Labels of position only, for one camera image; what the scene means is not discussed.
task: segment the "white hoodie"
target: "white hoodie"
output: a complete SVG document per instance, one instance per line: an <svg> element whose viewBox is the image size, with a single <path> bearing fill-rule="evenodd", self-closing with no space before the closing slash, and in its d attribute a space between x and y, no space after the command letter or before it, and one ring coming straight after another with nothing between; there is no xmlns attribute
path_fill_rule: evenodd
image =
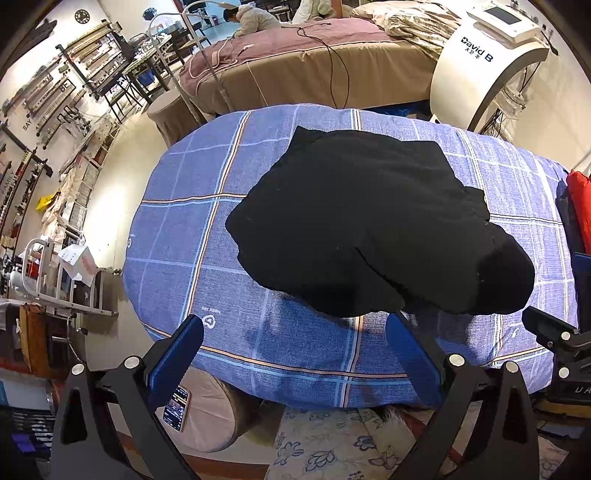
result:
<svg viewBox="0 0 591 480"><path fill-rule="evenodd" d="M320 16L324 18L336 17L336 12L332 8L330 0L301 0L291 23L297 25Z"/></svg>
<svg viewBox="0 0 591 480"><path fill-rule="evenodd" d="M269 12L252 5L239 6L236 19L240 22L240 28L234 33L234 38L270 28L278 28L281 25L281 22Z"/></svg>

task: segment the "floral fabric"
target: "floral fabric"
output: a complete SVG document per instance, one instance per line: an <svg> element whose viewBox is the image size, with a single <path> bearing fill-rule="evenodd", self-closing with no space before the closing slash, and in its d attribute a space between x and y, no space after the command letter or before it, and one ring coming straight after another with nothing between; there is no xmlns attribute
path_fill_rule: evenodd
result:
<svg viewBox="0 0 591 480"><path fill-rule="evenodd" d="M451 472L474 429L473 403L440 473ZM265 480L387 480L420 436L432 411L390 408L384 422L368 408L308 411L286 407L275 438L277 458ZM540 479L558 468L566 452L539 438Z"/></svg>

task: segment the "smartphone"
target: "smartphone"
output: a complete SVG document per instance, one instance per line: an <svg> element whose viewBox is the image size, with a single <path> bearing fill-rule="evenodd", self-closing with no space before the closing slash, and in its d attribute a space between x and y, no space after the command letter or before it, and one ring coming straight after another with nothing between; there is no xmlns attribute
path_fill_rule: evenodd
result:
<svg viewBox="0 0 591 480"><path fill-rule="evenodd" d="M189 405L189 399L191 393L189 390L179 385L173 397L170 399L168 404L164 407L163 419L177 432L183 429L185 417L187 416L187 406Z"/></svg>

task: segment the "metal screw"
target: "metal screw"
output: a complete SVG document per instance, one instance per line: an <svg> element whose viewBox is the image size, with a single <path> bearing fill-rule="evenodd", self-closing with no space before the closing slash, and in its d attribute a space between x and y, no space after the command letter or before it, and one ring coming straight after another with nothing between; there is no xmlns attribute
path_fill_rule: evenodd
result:
<svg viewBox="0 0 591 480"><path fill-rule="evenodd" d="M76 364L72 367L72 373L74 375L80 375L84 371L84 365Z"/></svg>
<svg viewBox="0 0 591 480"><path fill-rule="evenodd" d="M136 356L130 356L124 363L125 368L135 368L139 365L139 358L137 358Z"/></svg>
<svg viewBox="0 0 591 480"><path fill-rule="evenodd" d="M517 365L515 362L507 362L505 364L505 368L512 374L516 374L519 371L519 365Z"/></svg>
<svg viewBox="0 0 591 480"><path fill-rule="evenodd" d="M457 353L454 353L453 355L449 356L449 362L454 367L461 367L463 364L466 363L466 361L464 360L464 357L462 357L461 355L458 355Z"/></svg>

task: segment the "white pole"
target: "white pole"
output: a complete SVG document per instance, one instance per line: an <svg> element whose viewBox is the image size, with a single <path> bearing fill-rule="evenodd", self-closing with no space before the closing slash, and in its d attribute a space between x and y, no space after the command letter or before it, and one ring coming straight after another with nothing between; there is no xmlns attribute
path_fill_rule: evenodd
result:
<svg viewBox="0 0 591 480"><path fill-rule="evenodd" d="M160 57L160 60L162 61L163 65L164 65L164 68L166 69L166 71L168 72L168 74L172 78L174 84L176 85L176 87L178 89L178 92L181 95L181 98L187 104L187 108L189 109L189 111L191 112L191 114L193 115L193 117L195 118L195 120L197 121L197 124L199 125L199 124L201 124L201 119L200 119L199 115L197 114L197 111L195 110L195 107L193 106L193 102L191 101L191 99L189 98L189 96L187 95L187 93L185 93L185 91L183 90L183 87L178 82L177 78L174 76L172 70L170 70L168 64L166 63L166 59L164 58L164 54L160 50L160 45L158 45L158 43L156 42L156 40L152 36L152 32L150 31L150 30L152 30L152 23L160 15L180 15L180 14L179 13L175 13L175 14L158 14L158 15L156 15L152 19L152 21L150 22L150 26L148 27L148 36L150 37L150 41L152 42L152 46L156 49L156 52L158 53L158 56Z"/></svg>
<svg viewBox="0 0 591 480"><path fill-rule="evenodd" d="M220 7L223 8L236 8L236 5L232 5L232 4L227 4L224 2L216 2L215 0L201 0L199 2L193 2L192 4L187 5L184 10L183 13L181 14L181 17L183 17L183 21L185 26L187 27L187 29L191 32L191 34L193 35L193 39L197 42L197 48L199 49L199 51L201 52L201 55L203 56L203 59L205 60L205 63L207 64L207 68L209 69L209 71L211 72L214 81L217 84L217 89L220 92L220 95L222 95L222 99L224 100L224 102L226 102L226 105L228 106L228 110L230 110L231 112L235 111L234 107L232 106L232 101L230 100L230 97L226 91L226 89L223 87L222 85L222 81L219 79L219 77L217 76L211 62L209 61L209 59L207 58L207 55L205 55L205 53L203 52L203 46L201 45L201 41L197 38L197 34L195 33L195 30L193 28L193 25L191 24L191 22L189 21L189 16L192 17L200 17L200 18L211 18L210 16L202 16L199 14L192 14L189 13L189 8L191 8L193 5L199 5L199 4L216 4L219 5Z"/></svg>

